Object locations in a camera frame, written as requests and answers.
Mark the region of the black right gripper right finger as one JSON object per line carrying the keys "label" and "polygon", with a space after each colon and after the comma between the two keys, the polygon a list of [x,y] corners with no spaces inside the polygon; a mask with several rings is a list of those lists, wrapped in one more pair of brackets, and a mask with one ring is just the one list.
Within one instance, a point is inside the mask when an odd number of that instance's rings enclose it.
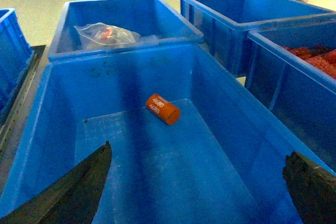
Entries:
{"label": "black right gripper right finger", "polygon": [[299,152],[286,156],[282,176],[303,223],[335,223],[335,175]]}

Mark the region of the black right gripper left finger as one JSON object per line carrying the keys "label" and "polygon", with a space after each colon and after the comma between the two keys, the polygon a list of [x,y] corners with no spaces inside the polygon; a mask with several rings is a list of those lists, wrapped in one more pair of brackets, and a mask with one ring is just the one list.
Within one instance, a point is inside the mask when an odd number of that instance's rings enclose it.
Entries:
{"label": "black right gripper left finger", "polygon": [[112,163],[109,142],[29,201],[1,218],[1,223],[92,223]]}

